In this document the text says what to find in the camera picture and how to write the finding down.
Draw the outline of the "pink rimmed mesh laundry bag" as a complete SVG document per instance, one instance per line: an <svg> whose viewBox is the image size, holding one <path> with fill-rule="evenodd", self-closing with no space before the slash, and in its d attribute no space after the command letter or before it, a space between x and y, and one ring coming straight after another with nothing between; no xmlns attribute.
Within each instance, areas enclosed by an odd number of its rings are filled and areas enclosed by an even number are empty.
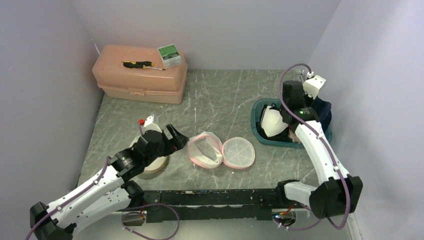
<svg viewBox="0 0 424 240"><path fill-rule="evenodd" d="M222 142L209 131L191 137L186 152L194 165L210 170L222 164L242 170L250 167L256 159L255 148L247 139L233 137Z"/></svg>

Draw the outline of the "beige mesh laundry bag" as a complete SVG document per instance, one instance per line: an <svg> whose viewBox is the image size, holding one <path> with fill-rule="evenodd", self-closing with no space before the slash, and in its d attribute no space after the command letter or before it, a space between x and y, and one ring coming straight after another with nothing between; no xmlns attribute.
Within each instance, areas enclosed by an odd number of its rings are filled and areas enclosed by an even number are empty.
<svg viewBox="0 0 424 240"><path fill-rule="evenodd" d="M164 170L169 162L169 156L162 156L155 159L149 166L144 168L142 175L154 175L158 174L161 170Z"/></svg>

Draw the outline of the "white bra with black trim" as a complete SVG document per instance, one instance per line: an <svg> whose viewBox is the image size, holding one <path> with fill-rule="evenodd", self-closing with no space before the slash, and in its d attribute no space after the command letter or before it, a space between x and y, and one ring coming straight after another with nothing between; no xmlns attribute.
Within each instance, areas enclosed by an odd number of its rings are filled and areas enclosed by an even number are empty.
<svg viewBox="0 0 424 240"><path fill-rule="evenodd" d="M283 122L280 109L274 105L264 105L260 115L260 127L270 138L283 133L289 126Z"/></svg>

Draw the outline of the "red and navy bra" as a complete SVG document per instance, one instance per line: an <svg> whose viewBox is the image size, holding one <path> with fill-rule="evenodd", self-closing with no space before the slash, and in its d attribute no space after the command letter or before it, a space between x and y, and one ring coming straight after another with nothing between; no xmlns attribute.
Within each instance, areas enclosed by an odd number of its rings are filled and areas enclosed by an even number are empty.
<svg viewBox="0 0 424 240"><path fill-rule="evenodd" d="M320 123L322 126L322 130L324 133L328 130L330 123L332 121L332 104L328 101L324 101L319 97L316 97L316 99L311 104L311 107L315 110L317 113Z"/></svg>

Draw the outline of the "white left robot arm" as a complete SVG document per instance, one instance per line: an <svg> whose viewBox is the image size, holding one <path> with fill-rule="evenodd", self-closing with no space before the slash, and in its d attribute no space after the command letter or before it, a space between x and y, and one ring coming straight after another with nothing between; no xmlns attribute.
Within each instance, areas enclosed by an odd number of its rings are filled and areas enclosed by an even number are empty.
<svg viewBox="0 0 424 240"><path fill-rule="evenodd" d="M137 210L145 203L144 191L133 178L160 157L183 149L189 138L166 125L171 138L152 123L128 148L107 156L103 167L89 180L48 204L30 208L29 239L71 240L74 235L112 212Z"/></svg>

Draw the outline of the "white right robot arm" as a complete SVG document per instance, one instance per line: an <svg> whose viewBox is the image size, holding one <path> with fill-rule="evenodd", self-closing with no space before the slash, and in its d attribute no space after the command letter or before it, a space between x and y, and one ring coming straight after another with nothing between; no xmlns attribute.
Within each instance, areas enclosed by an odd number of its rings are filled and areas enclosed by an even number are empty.
<svg viewBox="0 0 424 240"><path fill-rule="evenodd" d="M318 187L299 180L278 183L276 203L287 208L293 202L308 206L318 219L353 213L363 189L360 177L352 176L338 160L327 140L316 111L306 104L301 82L279 83L280 114L305 148L318 177Z"/></svg>

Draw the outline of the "black bra in basin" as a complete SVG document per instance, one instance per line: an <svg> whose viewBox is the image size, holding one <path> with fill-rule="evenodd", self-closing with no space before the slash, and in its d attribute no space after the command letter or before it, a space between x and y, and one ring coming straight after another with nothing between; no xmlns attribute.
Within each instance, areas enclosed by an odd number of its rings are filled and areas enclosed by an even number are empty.
<svg viewBox="0 0 424 240"><path fill-rule="evenodd" d="M259 121L256 122L256 129L258 134L264 138L265 140L268 141L273 141L273 142L279 142L279 143L293 143L292 140L289 138L289 127L282 133L274 136L274 137L267 137L263 131L263 129L260 127L260 117L261 117L261 113L262 113L263 107L261 109L260 115L259 115Z"/></svg>

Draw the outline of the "beige bra in basin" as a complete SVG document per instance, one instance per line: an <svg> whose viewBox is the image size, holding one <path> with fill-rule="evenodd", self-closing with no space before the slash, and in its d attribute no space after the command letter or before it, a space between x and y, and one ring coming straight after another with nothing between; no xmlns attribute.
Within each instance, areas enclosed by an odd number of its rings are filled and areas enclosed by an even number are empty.
<svg viewBox="0 0 424 240"><path fill-rule="evenodd" d="M297 137L297 135L291 129L289 129L288 137L292 140L293 143L298 143L298 144L302 143L302 141Z"/></svg>

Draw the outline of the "pink plastic storage box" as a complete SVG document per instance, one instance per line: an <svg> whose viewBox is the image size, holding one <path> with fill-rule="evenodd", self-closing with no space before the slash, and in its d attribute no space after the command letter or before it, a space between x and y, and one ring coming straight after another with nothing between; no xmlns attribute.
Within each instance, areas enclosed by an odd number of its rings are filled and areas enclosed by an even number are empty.
<svg viewBox="0 0 424 240"><path fill-rule="evenodd" d="M188 65L182 52L182 64L164 68L156 48L105 45L92 72L97 85L109 97L165 104L182 102ZM153 62L156 69L126 68L122 62Z"/></svg>

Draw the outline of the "black yellow screwdriver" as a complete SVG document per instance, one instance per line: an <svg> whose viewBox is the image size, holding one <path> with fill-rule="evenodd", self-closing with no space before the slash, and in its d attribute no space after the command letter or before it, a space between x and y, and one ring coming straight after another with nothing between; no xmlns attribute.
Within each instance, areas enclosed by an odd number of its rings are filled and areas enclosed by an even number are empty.
<svg viewBox="0 0 424 240"><path fill-rule="evenodd" d="M153 69L165 71L164 68L155 67L151 61L123 61L122 65L129 69Z"/></svg>

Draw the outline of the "small green white box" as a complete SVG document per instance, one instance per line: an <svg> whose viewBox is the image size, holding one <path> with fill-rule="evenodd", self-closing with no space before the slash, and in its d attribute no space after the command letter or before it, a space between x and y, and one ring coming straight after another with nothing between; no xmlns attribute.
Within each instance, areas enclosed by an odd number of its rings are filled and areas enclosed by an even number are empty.
<svg viewBox="0 0 424 240"><path fill-rule="evenodd" d="M169 44L157 48L165 69L179 66L182 64L182 57L175 44Z"/></svg>

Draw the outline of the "teal plastic basin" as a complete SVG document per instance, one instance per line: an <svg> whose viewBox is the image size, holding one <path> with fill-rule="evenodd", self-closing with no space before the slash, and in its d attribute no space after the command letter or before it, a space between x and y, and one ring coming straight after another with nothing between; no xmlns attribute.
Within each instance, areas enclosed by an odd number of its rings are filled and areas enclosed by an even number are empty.
<svg viewBox="0 0 424 240"><path fill-rule="evenodd" d="M293 140L289 137L288 129L285 129L282 133L279 133L276 136L268 137L261 127L261 119L266 108L279 108L281 106L281 100L278 98L262 98L256 101L252 107L250 117L252 133L263 145L302 149L304 146L301 143L293 142ZM333 139L333 133L330 128L330 123L332 120L332 104L328 101L316 98L311 106L320 117L320 122L322 129L324 130L324 134L328 142L331 143Z"/></svg>

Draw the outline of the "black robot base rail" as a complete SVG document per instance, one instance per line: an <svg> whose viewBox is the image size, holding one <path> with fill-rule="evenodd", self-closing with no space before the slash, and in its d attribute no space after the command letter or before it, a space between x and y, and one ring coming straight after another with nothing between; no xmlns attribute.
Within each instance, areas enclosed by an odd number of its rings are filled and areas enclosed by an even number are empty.
<svg viewBox="0 0 424 240"><path fill-rule="evenodd" d="M148 223L189 220L271 220L280 212L300 210L298 203L282 200L274 188L146 190L131 200L124 212L145 214Z"/></svg>

